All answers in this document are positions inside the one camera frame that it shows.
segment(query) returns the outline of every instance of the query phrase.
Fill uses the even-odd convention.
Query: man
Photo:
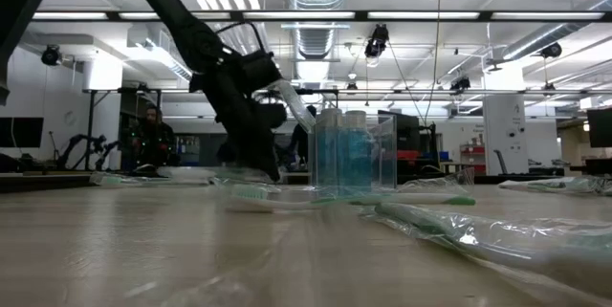
[[[155,105],[146,109],[146,119],[132,134],[137,166],[152,164],[156,167],[167,165],[170,156],[175,152],[174,131],[162,121],[162,110]]]
[[[317,116],[317,109],[315,106],[310,105],[307,107],[308,112],[310,112],[313,117]],[[291,143],[289,144],[288,150],[290,152],[294,152],[295,144],[297,143],[297,156],[300,161],[303,161],[305,164],[308,163],[308,134],[302,128],[301,125],[296,125],[294,128],[294,134],[291,136]]]

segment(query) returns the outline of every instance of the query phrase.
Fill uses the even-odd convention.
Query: white column
[[[485,74],[483,86],[487,90],[524,90],[522,69],[513,64],[504,65],[501,71]],[[496,150],[501,153],[508,173],[529,172],[524,97],[488,95],[483,108],[487,174],[502,173]]]
[[[116,90],[121,87],[122,62],[110,55],[99,55],[84,63],[83,73],[83,89],[100,90],[96,93],[96,102],[101,101],[94,108],[92,136],[104,135],[106,143],[112,143],[119,139],[121,95],[111,93],[105,97],[106,92],[103,90]],[[109,158],[106,158],[105,164],[108,164],[108,161]],[[90,168],[94,162],[95,159],[90,159]]]

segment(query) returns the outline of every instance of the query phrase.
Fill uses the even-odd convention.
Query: table surface
[[[452,209],[500,219],[612,221],[612,199],[607,198],[494,186],[474,186],[473,195],[477,206]],[[275,300],[274,305],[355,306],[359,304],[355,296],[367,294],[384,298],[385,306],[540,306],[499,274],[456,253],[357,218],[348,227],[359,229],[367,244],[368,263],[351,263],[347,270],[355,271],[350,277],[329,284],[328,277],[313,275],[309,268],[315,264],[336,268],[342,260],[354,259],[350,255],[366,251],[335,258],[323,249],[321,253],[334,259],[313,259],[317,254],[308,252],[313,248],[308,241],[316,237],[317,228],[312,223],[304,226],[312,222],[312,213],[226,212],[217,196],[207,187],[179,186],[89,187],[0,196],[2,305],[195,306],[203,304],[182,304],[185,300],[177,296],[204,298],[197,292],[214,292],[212,278],[244,276],[249,284],[272,282],[264,285],[265,294],[258,291],[250,306],[270,306],[271,295],[281,293],[285,299]],[[269,250],[273,259],[265,256]],[[286,256],[283,260],[291,264],[275,256]],[[281,263],[276,270],[294,271],[269,278],[270,271],[259,272],[256,268],[261,267],[252,264],[264,260]],[[356,288],[356,280],[366,286]],[[343,298],[333,304],[314,303],[315,294],[308,293],[314,288],[306,287],[321,282]],[[299,288],[293,296],[290,286]]]

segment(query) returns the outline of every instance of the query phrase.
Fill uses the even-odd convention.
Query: black robotic arm
[[[42,0],[1,0],[0,105],[9,94],[7,66],[21,35]],[[181,0],[146,0],[160,16],[186,65],[194,72],[190,92],[203,91],[238,149],[239,161],[279,179],[273,153],[273,134],[257,112],[251,94],[282,78],[272,53],[242,56],[194,17]]]

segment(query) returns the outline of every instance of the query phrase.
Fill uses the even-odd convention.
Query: ventilation duct
[[[293,10],[338,10],[344,0],[289,0]],[[334,26],[334,23],[319,23]],[[323,81],[329,74],[329,62],[323,61],[334,48],[336,30],[297,29],[294,32],[297,76],[308,81]]]
[[[612,11],[612,0],[587,0],[581,3],[575,10],[587,10],[587,11]],[[545,25],[538,30],[530,33],[529,35],[518,40],[514,44],[511,44],[503,50],[499,58],[495,57],[490,64],[503,63],[504,61],[518,60],[527,55],[531,55],[538,52],[556,42],[560,39],[576,33],[583,28],[589,26],[589,23],[565,23],[565,24],[550,24]],[[471,70],[481,64],[480,57],[474,57],[467,59],[459,67],[454,70],[460,69],[463,72]]]

